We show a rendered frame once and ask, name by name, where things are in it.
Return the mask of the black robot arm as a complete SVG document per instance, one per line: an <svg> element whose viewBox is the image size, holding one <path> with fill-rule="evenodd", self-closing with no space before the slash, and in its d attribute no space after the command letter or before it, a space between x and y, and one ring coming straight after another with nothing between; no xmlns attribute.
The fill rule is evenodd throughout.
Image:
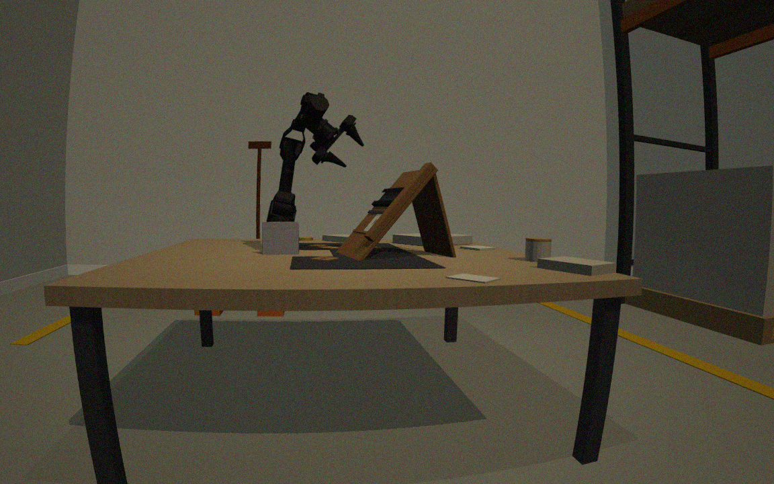
<svg viewBox="0 0 774 484"><path fill-rule="evenodd" d="M273 197L269 206L267 223L294 223L297 208L295 206L295 195L291 193L293 183L293 171L295 161L303 151L305 144L304 131L307 128L312 131L314 126L323 118L329 102L323 93L312 94L306 92L300 102L302 105L296 119L293 119L291 128L288 128L282 136L280 142L279 155L282 156L282 176L280 177L279 190ZM303 132L303 141L293 140L286 137L291 130ZM291 218L290 218L291 217Z"/></svg>

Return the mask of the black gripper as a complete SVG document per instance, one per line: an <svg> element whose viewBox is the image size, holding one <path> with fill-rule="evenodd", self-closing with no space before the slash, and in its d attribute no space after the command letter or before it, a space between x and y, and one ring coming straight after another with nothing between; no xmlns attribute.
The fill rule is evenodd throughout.
<svg viewBox="0 0 774 484"><path fill-rule="evenodd" d="M329 161L336 163L336 165L347 167L346 163L342 162L338 157L332 154L331 151L328 152L327 150L333 146L334 142L340 137L340 135L343 134L344 131L346 131L348 136L351 136L353 140L355 140L360 146L363 147L363 142L357 134L357 130L355 128L354 122L356 120L357 118L355 118L355 116L348 114L348 117L344 119L340 125L340 128L338 129L334 128L334 126L331 126L327 119L320 119L320 122L318 122L318 124L316 124L316 126L314 126L311 131L314 137L318 137L319 140L323 141L323 144L325 144L325 147L320 147L319 150L316 151L312 156L312 161L316 163L316 165ZM333 135L336 136L334 137ZM329 142L329 140L331 141Z"/></svg>

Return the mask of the white paper ticket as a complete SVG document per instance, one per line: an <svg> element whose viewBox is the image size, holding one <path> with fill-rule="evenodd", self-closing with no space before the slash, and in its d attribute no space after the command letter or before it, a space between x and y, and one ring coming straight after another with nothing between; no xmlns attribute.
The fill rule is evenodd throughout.
<svg viewBox="0 0 774 484"><path fill-rule="evenodd" d="M378 218L379 218L379 216L381 216L381 215L382 215L382 214L377 214L377 216L375 216L375 217L374 217L374 219L373 219L373 220L372 220L372 221L371 221L371 222L368 224L368 226L366 227L366 229L364 229L364 231L365 231L365 232L368 232L368 231L369 231L369 229L372 227L372 225L373 225L373 224L374 224L374 223L377 221L377 219L378 219Z"/></svg>

